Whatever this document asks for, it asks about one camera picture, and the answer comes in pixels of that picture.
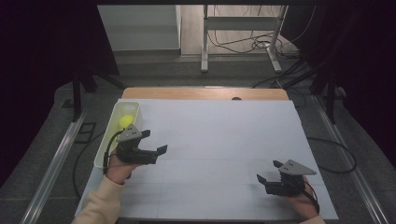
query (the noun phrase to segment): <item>aluminum rail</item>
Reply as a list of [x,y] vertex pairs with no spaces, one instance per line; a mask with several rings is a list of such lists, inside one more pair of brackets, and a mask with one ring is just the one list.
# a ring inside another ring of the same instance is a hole
[[[332,140],[340,143],[344,146],[347,144],[345,143],[343,137],[341,136],[338,128],[335,124],[332,124],[329,118],[326,115],[326,109],[323,102],[319,99],[319,96],[313,95],[313,101],[317,107],[321,118],[326,125],[327,130],[329,131],[330,135],[332,136]],[[344,150],[340,150],[341,158],[343,159],[344,163],[347,167],[352,167],[353,160]],[[356,189],[358,190],[361,198],[363,199],[364,203],[367,206],[367,210],[369,211],[373,222],[376,224],[389,224],[389,219],[387,218],[385,212],[383,211],[381,204],[379,203],[378,199],[376,198],[373,190],[365,180],[359,166],[356,167],[355,171],[350,173],[353,182],[355,183]]]
[[[88,93],[85,96],[86,105],[91,100],[92,96]],[[67,157],[67,154],[70,151],[71,146],[78,134],[78,130],[81,127],[83,120],[87,115],[87,106],[84,106],[80,116],[75,122],[72,122],[64,135],[64,139],[59,145],[52,162],[47,169],[47,172],[44,174],[43,179],[41,180],[40,185],[35,192],[35,196],[30,202],[25,214],[22,217],[21,223],[36,223],[38,217],[43,210],[43,207],[50,196],[50,192],[52,191],[52,187],[55,184],[56,179],[58,178],[58,174],[61,172],[61,169],[64,165],[64,161]]]

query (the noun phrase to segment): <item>yellow ball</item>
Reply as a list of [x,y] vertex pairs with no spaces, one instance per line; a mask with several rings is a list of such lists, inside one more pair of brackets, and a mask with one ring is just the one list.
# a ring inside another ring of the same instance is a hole
[[134,116],[125,115],[120,119],[120,128],[126,129],[132,123],[134,123]]

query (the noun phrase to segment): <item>floor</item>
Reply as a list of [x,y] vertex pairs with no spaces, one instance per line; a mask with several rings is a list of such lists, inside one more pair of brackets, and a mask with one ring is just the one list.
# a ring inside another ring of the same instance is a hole
[[[185,8],[183,13],[191,10],[198,18],[199,10]],[[227,15],[228,10],[219,6],[216,13]],[[256,7],[241,7],[234,11],[236,15],[245,12],[255,15]],[[272,14],[271,8],[266,8],[265,13]],[[126,86],[223,86],[251,88],[252,84],[268,77],[275,77],[272,66],[265,54],[230,54],[228,50],[216,47],[209,48],[209,72],[201,74],[200,57],[201,52],[198,31],[199,20],[183,17],[183,27],[193,27],[195,30],[184,30],[183,34],[190,34],[197,38],[191,43],[187,42],[187,36],[183,35],[182,43],[189,46],[182,49],[179,55],[146,55],[136,56],[133,54],[116,52],[116,60],[120,69],[120,77],[114,77]],[[248,34],[218,34],[219,42],[233,41],[249,37]],[[233,48],[247,50],[250,43],[242,45],[233,44]],[[282,59],[280,63],[283,68],[289,68],[295,61]],[[91,173],[92,160],[95,150],[100,145],[101,133],[106,129],[107,121],[111,115],[113,105],[122,95],[122,90],[105,80],[95,77],[98,84],[96,93],[86,93],[83,99],[87,100],[84,108],[87,116],[84,123],[89,126],[94,123],[91,138],[87,134],[80,133],[70,149],[64,165],[56,182],[50,189],[47,199],[37,223],[70,223],[78,205],[78,194],[84,190],[86,181]],[[332,139],[332,133],[325,124],[325,119],[318,109],[316,96],[309,92],[311,79],[307,79],[292,89],[288,90],[290,99],[296,105],[297,112],[301,118],[304,132],[307,136]],[[270,84],[263,83],[257,88],[268,88]],[[17,223],[26,212],[26,208],[32,201],[35,192],[47,171],[56,150],[64,139],[64,135],[73,118],[73,108],[67,106],[66,102],[72,99],[72,86],[66,84],[55,93],[55,102],[46,122],[43,124],[39,134],[22,158],[19,166],[7,183],[0,189],[0,220],[2,223]],[[388,218],[388,222],[396,223],[396,171],[387,158],[375,144],[373,139],[363,130],[344,109],[342,98],[335,104],[336,128],[343,137],[344,143],[355,154],[359,171],[363,174],[364,181],[374,194],[376,201],[381,205],[382,211]],[[332,168],[347,168],[343,160],[342,150],[333,144],[310,141],[311,148],[318,164]],[[327,223],[375,223],[369,213],[369,205],[362,199],[363,192],[358,191],[358,184],[353,175],[334,175],[322,171],[322,176],[332,197],[332,202],[340,220],[331,220]],[[121,219],[119,223],[136,223],[135,220]]]

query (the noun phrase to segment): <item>black cable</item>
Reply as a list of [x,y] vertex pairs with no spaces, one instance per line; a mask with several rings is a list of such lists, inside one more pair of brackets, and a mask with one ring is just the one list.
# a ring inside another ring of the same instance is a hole
[[94,141],[96,140],[98,137],[100,137],[100,135],[104,134],[105,131],[97,134],[89,143],[87,143],[87,145],[85,145],[85,147],[79,152],[74,167],[73,167],[73,187],[74,187],[74,191],[77,194],[78,198],[81,199],[81,195],[78,192],[78,188],[77,188],[77,183],[76,183],[76,169],[77,169],[77,164],[78,164],[78,160],[81,157],[82,153],[85,151],[85,149],[87,149],[87,147]]
[[234,49],[230,49],[230,48],[224,47],[224,46],[222,46],[222,45],[217,45],[217,44],[213,43],[212,38],[210,37],[210,34],[207,34],[207,36],[209,37],[210,42],[212,42],[212,44],[213,44],[214,46],[219,47],[219,48],[223,48],[223,49],[230,50],[230,51],[232,51],[232,52],[234,52],[234,53],[249,53],[249,52],[255,50],[255,49],[250,49],[250,50],[247,50],[247,51],[237,51],[237,50],[234,50]]
[[351,173],[351,172],[354,171],[354,170],[356,169],[356,167],[358,166],[358,162],[357,162],[357,160],[356,160],[355,155],[353,155],[353,153],[349,150],[349,148],[345,147],[344,145],[339,144],[339,143],[334,142],[334,141],[331,141],[331,140],[321,139],[321,138],[316,138],[316,137],[306,137],[306,139],[315,140],[315,141],[320,141],[320,142],[325,142],[325,143],[336,144],[337,146],[343,148],[346,152],[348,152],[349,155],[350,155],[350,157],[352,158],[352,160],[353,160],[353,162],[354,162],[352,168],[350,168],[349,170],[345,170],[345,171],[335,171],[335,170],[331,170],[331,169],[329,169],[329,168],[326,168],[326,167],[323,167],[323,166],[318,165],[318,167],[319,167],[320,169],[325,170],[325,171],[330,172],[330,173],[343,175],[343,174]]
[[300,66],[300,64],[301,64],[302,62],[303,62],[303,60],[302,60],[302,59],[299,59],[299,60],[298,60],[296,63],[294,63],[290,68],[288,68],[288,70],[283,71],[281,75],[279,75],[279,76],[277,76],[277,77],[270,77],[270,78],[267,78],[267,79],[262,80],[262,81],[258,81],[258,82],[256,82],[256,83],[254,83],[254,84],[252,85],[251,88],[254,89],[254,88],[256,88],[257,86],[259,86],[260,84],[262,84],[262,83],[264,83],[264,82],[267,82],[267,81],[270,81],[270,80],[273,80],[273,79],[277,79],[277,78],[280,78],[280,77],[288,76],[288,75],[290,74],[290,72],[293,72],[295,69],[297,69],[298,66]]
[[107,164],[108,157],[109,157],[108,153],[110,152],[111,144],[113,143],[114,139],[116,139],[116,137],[119,136],[123,131],[124,131],[124,129],[114,133],[113,136],[111,136],[110,141],[108,142],[108,145],[107,145],[104,157],[103,157],[103,174],[104,175],[107,173],[107,169],[108,169],[108,164]]
[[297,91],[301,96],[303,96],[303,99],[304,99],[303,105],[296,105],[295,108],[296,108],[296,109],[300,109],[300,108],[306,106],[306,98],[305,98],[305,95],[304,95],[302,92],[300,92],[300,91],[298,91],[298,90],[296,90],[296,89],[294,89],[294,88],[290,88],[290,89],[291,89],[291,90],[294,90],[294,91]]
[[313,193],[314,193],[314,195],[315,195],[315,198],[314,198],[310,193],[306,192],[306,190],[298,188],[293,182],[291,182],[291,181],[289,181],[289,180],[286,180],[286,179],[283,179],[283,181],[285,181],[286,183],[288,183],[288,184],[289,184],[290,186],[292,186],[294,189],[298,190],[301,194],[303,194],[307,199],[309,199],[309,201],[311,201],[311,203],[314,205],[315,209],[317,210],[317,213],[319,214],[319,212],[320,212],[320,205],[319,205],[319,203],[318,203],[318,196],[317,196],[317,194],[315,193],[314,188],[312,188],[312,186],[311,186],[310,184],[308,184],[307,182],[304,181],[305,184],[308,185],[309,188],[312,189],[312,191],[313,191]]
[[317,210],[317,213],[319,214],[319,212],[320,212],[320,206],[319,206],[318,200],[315,200],[315,198],[312,197],[312,195],[311,195],[310,193],[306,192],[305,190],[301,190],[300,192],[301,192],[306,198],[308,198],[309,201],[312,202],[312,204],[314,205],[315,209]]

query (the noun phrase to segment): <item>wire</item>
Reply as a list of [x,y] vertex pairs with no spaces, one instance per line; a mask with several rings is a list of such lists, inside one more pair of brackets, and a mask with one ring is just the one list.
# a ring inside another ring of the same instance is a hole
[[305,34],[306,30],[308,29],[309,25],[310,25],[311,22],[312,22],[312,19],[314,18],[315,10],[316,10],[316,9],[317,9],[317,7],[314,7],[314,10],[312,11],[311,18],[309,19],[309,22],[308,22],[308,24],[305,26],[305,29],[303,30],[303,32],[302,32],[299,36],[297,36],[296,38],[294,38],[293,40],[291,40],[291,41],[289,41],[288,43],[286,43],[285,45],[288,45],[288,44],[290,44],[290,43],[292,43],[292,42],[298,40],[301,36],[303,36],[303,35]]
[[277,76],[277,77],[270,77],[270,78],[267,78],[267,79],[262,80],[262,81],[258,81],[258,82],[256,82],[256,83],[254,83],[254,84],[252,85],[251,88],[254,89],[254,88],[256,88],[257,86],[259,86],[260,84],[265,83],[265,82],[267,82],[267,81],[271,81],[271,80],[274,80],[274,79],[277,79],[277,78],[280,78],[280,77],[285,77],[285,76],[290,75],[290,73],[292,73],[295,69],[297,69],[297,68],[300,66],[300,64],[301,64],[302,62],[303,62],[303,60],[302,60],[302,59],[299,59],[299,60],[298,60],[296,63],[294,63],[288,70],[283,71],[281,75],[279,75],[279,76]]
[[331,170],[329,168],[323,167],[318,165],[318,167],[322,170],[328,171],[330,173],[334,173],[334,174],[339,174],[339,175],[343,175],[343,174],[348,174],[351,173],[352,171],[354,171],[356,169],[356,167],[358,166],[358,162],[356,160],[356,157],[353,155],[353,153],[349,150],[349,148],[347,148],[346,146],[339,144],[337,142],[331,141],[331,140],[327,140],[327,139],[321,139],[321,138],[316,138],[316,137],[306,137],[306,139],[308,140],[315,140],[315,141],[320,141],[320,142],[325,142],[325,143],[331,143],[331,144],[336,144],[337,146],[343,148],[346,152],[349,153],[349,155],[351,156],[354,164],[352,166],[352,168],[350,168],[349,170],[345,170],[345,171],[335,171],[335,170]]
[[237,50],[234,50],[234,49],[230,49],[230,48],[224,47],[224,46],[222,46],[222,45],[217,45],[217,44],[215,44],[215,43],[213,42],[212,38],[210,37],[210,34],[207,34],[207,36],[209,37],[210,42],[212,42],[212,44],[213,44],[214,46],[219,47],[219,48],[223,48],[223,49],[227,49],[227,50],[230,50],[230,51],[235,52],[235,53],[249,53],[249,52],[255,50],[255,49],[249,49],[249,50],[247,50],[247,51],[237,51]]
[[[262,10],[262,6],[260,6],[260,8],[259,8],[259,12],[258,12],[258,15],[257,15],[257,16],[260,15],[261,10]],[[213,7],[213,16],[216,16],[216,11],[217,11],[217,12],[219,13],[219,15],[221,16],[221,13],[220,13],[220,11],[219,11],[219,6],[214,5],[214,7]],[[247,7],[247,11],[244,13],[243,16],[245,16],[247,13],[248,13],[248,7]],[[240,40],[236,40],[236,41],[231,41],[231,42],[226,42],[226,43],[220,43],[220,42],[218,41],[217,31],[215,30],[215,31],[214,31],[214,34],[215,34],[215,41],[216,41],[216,44],[214,43],[214,41],[212,41],[212,38],[211,38],[210,34],[208,34],[208,37],[209,37],[210,42],[212,42],[212,44],[213,44],[215,47],[227,49],[227,50],[230,50],[230,51],[235,52],[235,53],[249,53],[249,52],[253,51],[254,49],[266,49],[267,47],[265,46],[265,44],[266,44],[266,43],[270,43],[270,42],[269,42],[269,41],[265,41],[265,40],[264,40],[264,41],[259,41],[258,38],[260,38],[260,37],[265,37],[265,36],[266,36],[266,37],[272,37],[272,36],[271,36],[272,33],[273,33],[273,32],[268,33],[268,34],[266,34],[266,35],[253,36],[253,31],[252,31],[252,32],[250,33],[250,37],[249,37],[249,38],[244,38],[244,39],[240,39]],[[238,42],[242,42],[242,41],[246,41],[246,40],[251,40],[251,39],[253,40],[253,43],[251,44],[251,49],[250,49],[250,50],[247,50],[247,51],[238,51],[238,50],[234,50],[234,49],[230,49],[230,48],[227,48],[227,47],[222,46],[222,45],[229,45],[229,44],[238,43]]]
[[300,192],[312,202],[315,209],[317,210],[317,213],[319,214],[320,206],[319,206],[318,200],[316,200],[314,197],[312,197],[312,195],[310,193],[306,192],[305,190],[301,190]]
[[96,140],[98,137],[100,137],[100,135],[104,134],[105,131],[97,134],[89,143],[87,143],[87,145],[85,145],[85,147],[79,152],[74,167],[73,167],[73,187],[74,187],[74,191],[77,194],[78,198],[81,199],[81,194],[78,192],[78,188],[77,188],[77,183],[76,183],[76,169],[77,169],[77,164],[78,164],[78,160],[81,157],[82,153],[85,151],[85,149],[87,149],[87,147],[94,141]]
[[116,137],[119,136],[123,131],[124,131],[124,129],[114,133],[113,136],[111,136],[110,141],[108,142],[108,145],[107,145],[104,157],[103,157],[103,174],[104,175],[107,173],[107,169],[108,169],[108,167],[107,167],[108,166],[108,164],[107,164],[108,158],[109,158],[108,153],[110,152],[111,144],[113,143],[114,139],[116,139]]
[[306,98],[305,98],[305,95],[304,95],[302,92],[300,92],[300,91],[298,91],[298,90],[296,90],[296,89],[294,89],[294,88],[290,88],[290,89],[293,90],[293,91],[297,91],[301,96],[303,96],[303,99],[304,99],[303,105],[296,105],[295,108],[296,108],[296,109],[300,109],[300,108],[306,106]]
[[318,201],[318,196],[317,196],[317,193],[315,192],[314,188],[312,188],[312,186],[311,186],[308,182],[304,181],[304,183],[305,183],[309,188],[312,189],[312,192],[314,192],[314,195],[315,195],[315,199]]

